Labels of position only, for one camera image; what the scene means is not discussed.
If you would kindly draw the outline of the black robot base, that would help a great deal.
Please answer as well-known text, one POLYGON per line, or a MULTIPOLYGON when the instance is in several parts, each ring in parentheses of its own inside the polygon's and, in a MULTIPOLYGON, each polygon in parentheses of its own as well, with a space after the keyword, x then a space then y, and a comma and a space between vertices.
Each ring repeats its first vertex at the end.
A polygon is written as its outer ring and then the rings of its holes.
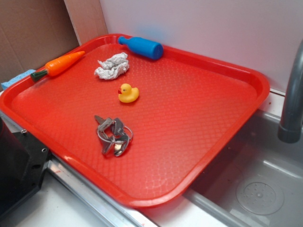
POLYGON ((0 121, 0 218, 37 193, 51 152, 26 130, 12 133, 0 121))

